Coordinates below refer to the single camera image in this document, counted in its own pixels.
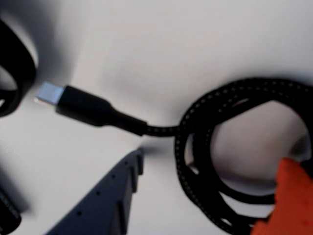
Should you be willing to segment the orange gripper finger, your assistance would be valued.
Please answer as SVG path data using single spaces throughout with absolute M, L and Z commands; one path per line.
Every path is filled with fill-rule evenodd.
M 252 235 L 311 235 L 313 180 L 300 163 L 283 158 L 276 176 L 275 206 L 267 222 L 255 223 Z

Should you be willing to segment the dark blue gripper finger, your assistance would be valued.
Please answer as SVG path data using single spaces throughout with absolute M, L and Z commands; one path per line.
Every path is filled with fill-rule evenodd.
M 132 195 L 137 191 L 143 167 L 142 149 L 127 154 L 48 234 L 127 234 Z

